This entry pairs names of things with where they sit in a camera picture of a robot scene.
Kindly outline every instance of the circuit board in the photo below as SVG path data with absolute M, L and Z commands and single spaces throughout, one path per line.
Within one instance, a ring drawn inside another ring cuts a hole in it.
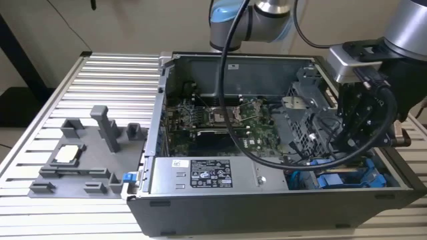
M 259 157 L 282 157 L 285 146 L 263 99 L 242 97 L 227 113 L 245 147 Z M 167 108 L 171 157 L 242 156 L 227 131 L 219 106 L 183 100 Z

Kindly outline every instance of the blue plastic clip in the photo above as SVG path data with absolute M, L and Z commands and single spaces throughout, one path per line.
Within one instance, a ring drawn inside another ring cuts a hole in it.
M 137 183 L 137 176 L 138 175 L 135 173 L 126 173 L 122 180 L 125 183 L 134 184 Z

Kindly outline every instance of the aluminum extrusion table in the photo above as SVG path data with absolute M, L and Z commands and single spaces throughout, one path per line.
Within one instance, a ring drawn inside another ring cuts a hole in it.
M 63 133 L 64 119 L 96 126 L 94 105 L 108 106 L 119 126 L 151 124 L 159 56 L 94 53 L 82 56 L 0 164 L 0 238 L 23 240 L 150 239 L 122 199 L 30 198 L 39 169 Z M 398 151 L 427 185 L 427 131 L 413 116 L 403 123 L 413 145 Z M 358 229 L 194 236 L 193 239 L 426 240 L 427 197 L 387 210 Z

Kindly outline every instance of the open computer tower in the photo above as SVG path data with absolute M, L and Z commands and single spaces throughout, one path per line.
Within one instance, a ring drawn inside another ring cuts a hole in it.
M 127 189 L 146 235 L 355 228 L 427 193 L 391 147 L 325 171 L 253 162 L 225 125 L 219 61 L 219 54 L 175 52 L 161 69 L 145 166 Z M 338 85 L 321 57 L 231 54 L 225 94 L 235 132 L 259 157 L 318 164 L 334 154 Z

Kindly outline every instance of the black plastic base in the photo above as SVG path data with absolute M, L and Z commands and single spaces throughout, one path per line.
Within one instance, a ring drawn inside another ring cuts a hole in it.
M 44 102 L 39 102 L 28 87 L 11 87 L 0 95 L 0 127 L 26 128 Z

